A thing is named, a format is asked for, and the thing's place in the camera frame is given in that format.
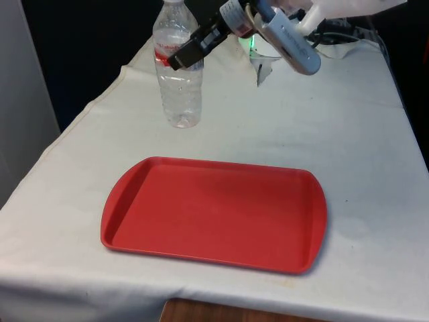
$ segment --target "dark background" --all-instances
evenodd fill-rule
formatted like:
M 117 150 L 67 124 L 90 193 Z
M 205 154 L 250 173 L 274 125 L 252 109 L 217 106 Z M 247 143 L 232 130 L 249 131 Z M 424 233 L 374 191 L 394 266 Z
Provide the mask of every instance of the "dark background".
M 225 0 L 187 0 L 202 23 Z M 161 0 L 22 0 L 61 130 L 98 97 L 151 36 Z M 429 1 L 373 17 L 384 39 L 408 117 L 429 164 Z

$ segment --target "wooden floor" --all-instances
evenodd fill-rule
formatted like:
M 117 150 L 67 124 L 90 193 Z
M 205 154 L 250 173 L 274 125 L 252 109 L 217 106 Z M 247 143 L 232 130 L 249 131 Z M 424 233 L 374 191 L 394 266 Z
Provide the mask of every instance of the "wooden floor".
M 182 299 L 166 303 L 160 322 L 322 322 Z

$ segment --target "stain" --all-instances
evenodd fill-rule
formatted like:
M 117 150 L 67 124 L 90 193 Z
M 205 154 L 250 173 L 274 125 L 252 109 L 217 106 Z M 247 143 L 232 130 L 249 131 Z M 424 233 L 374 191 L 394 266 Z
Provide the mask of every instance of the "stain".
M 285 278 L 282 280 L 268 280 L 270 283 L 274 283 L 278 286 L 286 287 L 286 288 L 295 288 L 296 281 L 290 278 Z

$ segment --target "tray rim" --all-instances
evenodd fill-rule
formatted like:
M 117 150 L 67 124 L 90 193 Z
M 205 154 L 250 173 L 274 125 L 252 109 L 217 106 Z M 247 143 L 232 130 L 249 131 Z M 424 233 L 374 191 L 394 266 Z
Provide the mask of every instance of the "tray rim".
M 113 229 L 112 226 L 112 218 L 114 215 L 114 209 L 118 207 L 118 203 L 128 203 L 127 209 L 131 206 L 135 196 L 137 195 L 139 188 L 142 184 L 142 182 L 145 180 L 147 174 L 149 173 L 150 169 L 154 166 L 160 165 L 160 164 L 173 164 L 173 165 L 179 165 L 179 166 L 189 166 L 184 163 L 193 162 L 198 163 L 201 165 L 202 168 L 213 168 L 213 166 L 222 166 L 230 168 L 231 170 L 235 170 L 239 168 L 239 170 L 253 170 L 253 169 L 260 169 L 270 172 L 280 171 L 293 171 L 293 172 L 301 172 L 302 174 L 308 176 L 311 178 L 311 181 L 315 184 L 313 189 L 316 189 L 321 197 L 322 197 L 322 204 L 318 205 L 319 207 L 322 207 L 322 215 L 319 216 L 321 220 L 323 220 L 322 225 L 317 225 L 317 227 L 314 226 L 314 220 L 312 220 L 312 234 L 311 234 L 311 240 L 310 240 L 310 247 L 308 248 L 308 258 L 307 261 L 302 267 L 296 270 L 273 270 L 269 268 L 263 268 L 258 265 L 251 265 L 251 264 L 241 264 L 236 262 L 229 262 L 224 260 L 216 260 L 216 259 L 210 259 L 210 258 L 197 258 L 196 256 L 185 256 L 185 255 L 177 255 L 177 254 L 169 254 L 169 253 L 161 253 L 161 252 L 153 252 L 153 251 L 145 251 L 145 250 L 136 250 L 136 249 L 129 249 L 124 247 L 118 247 L 114 246 L 112 243 L 112 239 L 115 234 L 112 234 L 111 231 L 114 230 L 115 232 L 120 226 L 120 223 L 117 224 L 116 229 Z M 124 192 L 128 191 L 130 189 L 133 189 L 134 192 L 132 194 L 132 198 L 124 198 Z M 122 220 L 126 215 L 126 211 L 124 214 L 122 214 Z M 262 271 L 268 271 L 268 272 L 279 272 L 283 274 L 303 274 L 307 272 L 313 265 L 313 263 L 316 261 L 316 258 L 319 254 L 320 249 L 322 248 L 322 245 L 324 243 L 324 237 L 326 233 L 327 228 L 327 222 L 328 222 L 328 209 L 326 204 L 326 197 L 324 195 L 324 191 L 317 180 L 317 178 L 307 170 L 302 169 L 295 169 L 295 168 L 282 168 L 277 166 L 266 166 L 266 165 L 260 165 L 260 164 L 240 164 L 240 163 L 234 163 L 234 162 L 219 162 L 219 161 L 209 161 L 209 160 L 196 160 L 196 159 L 185 159 L 185 158 L 171 158 L 171 157 L 161 157 L 161 156 L 152 156 L 149 158 L 146 158 L 139 163 L 137 163 L 135 166 L 131 167 L 127 172 L 125 172 L 124 175 L 117 181 L 115 186 L 112 188 L 111 192 L 109 193 L 109 196 L 107 197 L 107 201 L 105 203 L 105 207 L 103 209 L 103 215 L 101 219 L 101 243 L 108 248 L 109 250 L 117 251 L 117 252 L 127 252 L 132 254 L 143 254 L 148 256 L 158 256 L 162 258 L 174 258 L 179 260 L 187 260 L 187 261 L 194 261 L 194 262 L 206 262 L 211 264 L 225 264 L 232 267 L 241 267 L 241 268 L 250 268 L 255 270 L 262 270 Z

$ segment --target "bottle label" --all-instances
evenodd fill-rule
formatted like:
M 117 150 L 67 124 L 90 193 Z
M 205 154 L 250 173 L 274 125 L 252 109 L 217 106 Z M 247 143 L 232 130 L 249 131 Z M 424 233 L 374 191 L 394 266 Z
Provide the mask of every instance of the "bottle label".
M 162 64 L 165 67 L 170 67 L 170 63 L 168 62 L 168 57 L 174 54 L 181 45 L 179 44 L 159 44 L 156 43 L 155 46 L 155 62 L 156 64 Z M 200 60 L 196 64 L 193 64 L 189 68 L 185 68 L 184 70 L 188 70 L 190 72 L 195 72 L 204 68 L 204 60 Z

